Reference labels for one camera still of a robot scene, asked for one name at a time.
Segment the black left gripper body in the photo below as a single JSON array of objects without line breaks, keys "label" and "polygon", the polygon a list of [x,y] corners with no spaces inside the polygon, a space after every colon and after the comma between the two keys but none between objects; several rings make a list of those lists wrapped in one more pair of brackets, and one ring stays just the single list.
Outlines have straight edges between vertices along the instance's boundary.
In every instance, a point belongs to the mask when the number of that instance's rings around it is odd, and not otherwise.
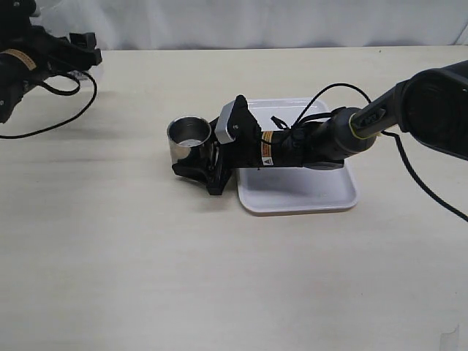
[{"label": "black left gripper body", "polygon": [[61,91],[45,81],[54,76],[71,78],[71,69],[53,66],[53,54],[64,58],[63,49],[79,46],[79,36],[54,37],[40,26],[1,26],[1,123],[6,123],[16,105],[30,90],[40,86],[52,94],[72,96],[79,91]]}]

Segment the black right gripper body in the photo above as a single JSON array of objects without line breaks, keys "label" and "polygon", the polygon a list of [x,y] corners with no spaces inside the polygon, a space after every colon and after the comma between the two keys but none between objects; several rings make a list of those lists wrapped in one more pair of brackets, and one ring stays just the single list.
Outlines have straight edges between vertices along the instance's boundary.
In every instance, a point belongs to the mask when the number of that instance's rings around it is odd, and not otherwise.
[{"label": "black right gripper body", "polygon": [[208,182],[210,195],[221,195],[235,169],[301,167],[306,133],[296,127],[263,130],[249,110],[246,97],[238,95],[231,115],[237,138],[220,144],[214,133],[216,152],[214,175]]}]

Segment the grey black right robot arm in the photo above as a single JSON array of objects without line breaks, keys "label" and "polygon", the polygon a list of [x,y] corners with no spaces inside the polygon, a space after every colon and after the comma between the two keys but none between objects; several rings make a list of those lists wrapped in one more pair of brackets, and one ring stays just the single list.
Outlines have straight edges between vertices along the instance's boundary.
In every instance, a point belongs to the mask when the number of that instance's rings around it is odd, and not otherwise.
[{"label": "grey black right robot arm", "polygon": [[188,150],[171,154],[172,169],[205,184],[211,195],[223,192],[236,169],[340,169],[394,126],[435,151],[466,159],[467,63],[419,72],[362,108],[302,112],[289,126],[275,118],[273,131],[260,127],[243,96],[207,123],[206,136],[197,140],[193,132],[204,123],[184,122],[181,142]]}]

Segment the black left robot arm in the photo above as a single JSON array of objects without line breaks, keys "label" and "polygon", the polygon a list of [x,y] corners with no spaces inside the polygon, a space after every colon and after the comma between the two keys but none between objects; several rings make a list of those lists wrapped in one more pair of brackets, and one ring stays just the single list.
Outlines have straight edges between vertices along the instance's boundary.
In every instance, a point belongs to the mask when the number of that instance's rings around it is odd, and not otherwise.
[{"label": "black left robot arm", "polygon": [[55,37],[34,25],[35,1],[1,2],[1,123],[6,123],[16,105],[30,90],[41,86],[62,96],[77,92],[57,91],[45,81],[57,75],[74,79],[74,72],[87,72],[102,63],[93,32]]}]

